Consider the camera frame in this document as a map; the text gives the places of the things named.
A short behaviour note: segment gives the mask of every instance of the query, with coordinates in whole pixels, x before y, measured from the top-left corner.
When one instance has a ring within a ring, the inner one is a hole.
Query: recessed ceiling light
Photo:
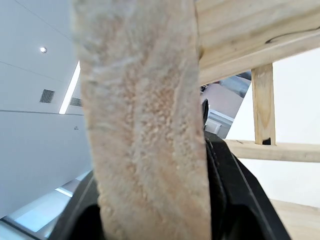
[[[40,47],[40,52],[42,52],[43,54],[45,54],[47,52],[47,48],[42,46]]]
[[[79,75],[80,75],[80,62],[78,61],[78,64],[75,67],[74,73],[72,75],[69,87],[66,91],[66,94],[64,96],[63,102],[61,104],[60,107],[60,111],[59,114],[65,114],[68,108],[68,105],[70,103],[71,97],[74,94],[78,79],[79,79]]]

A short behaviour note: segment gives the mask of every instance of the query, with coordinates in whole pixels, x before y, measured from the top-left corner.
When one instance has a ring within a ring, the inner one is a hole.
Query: white wall
[[[276,141],[320,144],[320,48],[273,64]],[[250,87],[228,139],[254,140]],[[271,199],[320,207],[320,163],[241,159]]]
[[[0,146],[0,218],[91,169],[80,115],[0,111]]]

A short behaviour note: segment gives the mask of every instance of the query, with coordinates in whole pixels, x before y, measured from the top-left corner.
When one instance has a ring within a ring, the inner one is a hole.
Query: white ceiling
[[[58,113],[77,65],[69,0],[1,0],[0,110]],[[45,46],[47,53],[41,53]],[[80,97],[79,86],[73,97]],[[43,89],[52,103],[39,102]],[[71,106],[67,114],[83,114]]]
[[[82,108],[58,114],[78,62],[70,2],[0,0],[0,218],[92,168]]]

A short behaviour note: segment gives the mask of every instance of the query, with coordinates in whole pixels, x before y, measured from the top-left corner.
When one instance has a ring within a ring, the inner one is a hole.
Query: wooden frame
[[[201,85],[320,47],[316,0],[198,0]]]
[[[277,143],[272,63],[252,69],[255,142],[228,140],[238,158],[320,163],[319,144]]]
[[[320,46],[319,1],[74,0],[73,20],[108,239],[211,238],[199,83],[252,69],[255,143],[226,140],[237,157],[319,161],[276,143],[272,73]]]

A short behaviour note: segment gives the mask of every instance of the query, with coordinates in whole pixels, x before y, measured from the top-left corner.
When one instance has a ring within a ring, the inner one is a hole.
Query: black plastic part
[[[220,219],[221,230],[213,231],[212,239],[220,240],[290,240],[275,209],[254,175],[229,151],[217,135],[206,132],[207,155],[212,155],[213,166],[226,195],[226,210]],[[210,184],[210,193],[220,189]],[[218,204],[211,212],[219,211]]]
[[[209,102],[208,102],[208,99],[206,99],[202,103],[203,125],[205,125],[207,122],[208,114],[209,114]]]
[[[252,173],[217,135],[205,132],[212,240],[290,240]],[[107,240],[93,173],[80,183],[49,240]]]
[[[49,240],[107,240],[102,229],[98,196],[91,171],[77,187]]]

